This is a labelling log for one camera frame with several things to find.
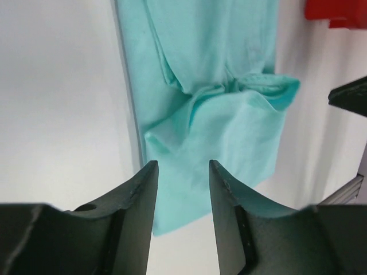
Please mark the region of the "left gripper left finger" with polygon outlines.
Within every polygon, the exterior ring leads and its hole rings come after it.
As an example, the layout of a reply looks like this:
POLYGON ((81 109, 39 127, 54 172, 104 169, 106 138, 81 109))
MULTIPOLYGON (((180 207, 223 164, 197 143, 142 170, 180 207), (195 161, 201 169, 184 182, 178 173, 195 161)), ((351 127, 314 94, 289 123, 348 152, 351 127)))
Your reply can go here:
POLYGON ((145 274, 158 163, 79 206, 1 205, 2 274, 145 274))

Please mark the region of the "mint green t shirt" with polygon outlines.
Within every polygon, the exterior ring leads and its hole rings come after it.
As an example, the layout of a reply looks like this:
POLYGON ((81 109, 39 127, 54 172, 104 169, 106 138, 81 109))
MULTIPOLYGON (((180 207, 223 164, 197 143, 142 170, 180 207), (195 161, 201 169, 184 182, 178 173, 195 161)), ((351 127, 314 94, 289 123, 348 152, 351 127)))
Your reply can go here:
POLYGON ((211 211, 219 161, 255 187, 275 170, 299 80, 275 73, 278 1, 117 1, 144 162, 159 165, 153 233, 211 211))

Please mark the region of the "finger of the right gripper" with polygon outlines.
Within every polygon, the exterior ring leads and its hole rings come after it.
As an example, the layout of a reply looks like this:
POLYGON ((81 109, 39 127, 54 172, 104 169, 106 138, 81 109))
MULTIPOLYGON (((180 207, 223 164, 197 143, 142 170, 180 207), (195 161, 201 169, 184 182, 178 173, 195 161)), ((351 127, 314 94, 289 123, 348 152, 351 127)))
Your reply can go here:
POLYGON ((367 116, 367 77, 359 78, 331 90, 328 95, 329 105, 367 116))

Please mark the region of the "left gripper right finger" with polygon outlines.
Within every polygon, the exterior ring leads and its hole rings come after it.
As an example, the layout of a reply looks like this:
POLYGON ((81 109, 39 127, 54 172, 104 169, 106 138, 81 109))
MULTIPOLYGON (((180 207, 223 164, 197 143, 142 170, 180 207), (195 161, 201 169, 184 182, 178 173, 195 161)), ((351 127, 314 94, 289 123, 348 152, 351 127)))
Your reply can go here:
POLYGON ((209 163, 221 274, 365 274, 366 206, 294 210, 209 163))

